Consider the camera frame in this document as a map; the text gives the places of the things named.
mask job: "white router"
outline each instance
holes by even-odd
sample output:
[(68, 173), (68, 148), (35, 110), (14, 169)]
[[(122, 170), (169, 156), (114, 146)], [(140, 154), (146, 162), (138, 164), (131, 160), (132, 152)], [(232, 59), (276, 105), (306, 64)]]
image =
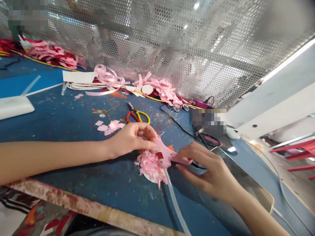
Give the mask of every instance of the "white router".
[(40, 75), (29, 84), (20, 96), (0, 98), (0, 120), (27, 114), (35, 110), (26, 94), (39, 78)]

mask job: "red chair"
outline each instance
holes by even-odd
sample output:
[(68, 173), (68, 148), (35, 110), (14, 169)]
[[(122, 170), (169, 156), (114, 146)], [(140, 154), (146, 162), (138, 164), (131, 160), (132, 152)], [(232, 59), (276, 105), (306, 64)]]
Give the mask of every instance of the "red chair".
[(287, 157), (285, 157), (286, 159), (288, 159), (290, 161), (294, 161), (294, 160), (300, 160), (300, 159), (305, 159), (305, 158), (309, 158), (309, 157), (315, 157), (315, 139), (310, 140), (310, 141), (306, 141), (304, 143), (299, 143), (299, 144), (290, 145), (290, 146), (286, 146), (286, 147), (276, 148), (276, 149), (271, 150), (269, 152), (285, 151), (285, 150), (290, 150), (290, 149), (294, 149), (294, 148), (303, 148), (303, 149), (305, 149), (305, 151), (301, 152), (299, 154), (287, 156)]
[[(303, 148), (303, 149), (305, 149), (305, 151), (298, 153), (298, 154), (295, 154), (295, 155), (287, 156), (287, 157), (285, 157), (286, 159), (288, 159), (290, 161), (294, 161), (294, 160), (300, 160), (300, 159), (305, 159), (305, 158), (309, 158), (309, 157), (315, 157), (315, 139), (310, 140), (310, 141), (306, 141), (304, 143), (299, 143), (299, 144), (295, 144), (295, 145), (291, 145), (291, 146), (276, 148), (276, 149), (271, 150), (269, 152), (285, 151), (285, 150), (290, 150), (290, 149), (294, 149), (294, 148)], [(293, 171), (311, 170), (311, 169), (315, 169), (315, 165), (290, 168), (290, 169), (287, 169), (287, 171), (293, 172)], [(315, 179), (315, 175), (310, 176), (308, 179), (310, 179), (310, 180)]]

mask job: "red scissor handle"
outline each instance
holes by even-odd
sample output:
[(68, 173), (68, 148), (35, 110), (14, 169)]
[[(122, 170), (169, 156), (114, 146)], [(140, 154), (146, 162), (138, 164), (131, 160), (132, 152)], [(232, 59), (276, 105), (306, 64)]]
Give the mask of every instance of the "red scissor handle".
[(140, 120), (138, 119), (138, 117), (135, 116), (134, 111), (130, 111), (130, 112), (128, 112), (128, 114), (127, 114), (127, 116), (126, 116), (126, 121), (127, 121), (127, 123), (130, 123), (130, 121), (129, 121), (129, 116), (130, 116), (130, 114), (133, 116), (133, 118), (134, 118), (137, 122), (140, 122)]

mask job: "purple object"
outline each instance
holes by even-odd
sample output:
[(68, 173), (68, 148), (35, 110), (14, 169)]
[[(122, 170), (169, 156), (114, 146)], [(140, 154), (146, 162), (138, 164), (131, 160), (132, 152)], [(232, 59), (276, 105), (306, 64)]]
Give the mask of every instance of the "purple object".
[(206, 109), (207, 107), (213, 108), (213, 106), (211, 106), (209, 104), (205, 104), (205, 103), (198, 101), (198, 100), (195, 100), (195, 106), (203, 108), (203, 109)]

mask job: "yellow scissor handle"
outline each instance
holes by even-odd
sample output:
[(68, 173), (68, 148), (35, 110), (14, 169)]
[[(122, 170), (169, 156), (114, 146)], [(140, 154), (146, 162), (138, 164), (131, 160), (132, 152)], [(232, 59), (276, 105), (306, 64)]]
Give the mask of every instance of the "yellow scissor handle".
[(150, 122), (151, 122), (150, 117), (146, 113), (144, 113), (142, 111), (137, 111), (136, 113), (137, 113), (137, 116), (138, 116), (138, 119), (140, 122), (143, 122), (141, 117), (140, 117), (140, 114), (142, 114), (148, 119), (148, 125), (150, 124)]

